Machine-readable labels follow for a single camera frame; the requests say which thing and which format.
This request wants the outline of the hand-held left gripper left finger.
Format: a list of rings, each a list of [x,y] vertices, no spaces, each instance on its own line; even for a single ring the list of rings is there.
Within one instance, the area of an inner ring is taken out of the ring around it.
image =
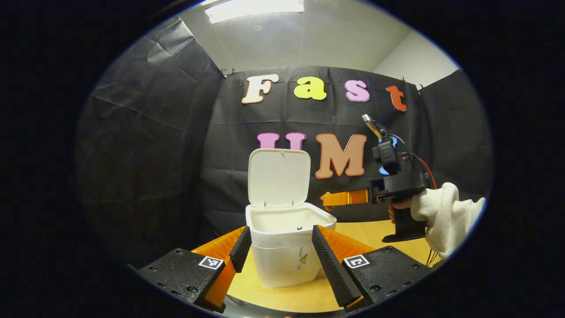
[[[242,226],[191,251],[175,248],[137,273],[184,302],[222,313],[234,276],[242,272],[251,245],[250,228]]]

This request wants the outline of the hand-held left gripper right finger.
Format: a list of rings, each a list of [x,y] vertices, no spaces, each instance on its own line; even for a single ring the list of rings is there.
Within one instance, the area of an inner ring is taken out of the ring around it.
[[[312,243],[337,304],[347,313],[379,304],[433,271],[398,248],[375,249],[321,225],[313,226]]]

